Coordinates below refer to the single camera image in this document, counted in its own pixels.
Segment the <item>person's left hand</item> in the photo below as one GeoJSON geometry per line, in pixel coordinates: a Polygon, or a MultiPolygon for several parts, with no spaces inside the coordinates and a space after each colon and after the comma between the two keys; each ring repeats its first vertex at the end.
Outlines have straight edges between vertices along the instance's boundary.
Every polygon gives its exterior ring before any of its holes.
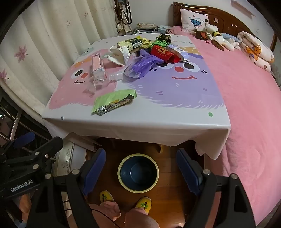
{"type": "Polygon", "coordinates": [[[19,209],[22,212],[22,221],[27,223],[28,216],[31,210],[31,198],[29,194],[24,194],[19,198],[19,209]]]}

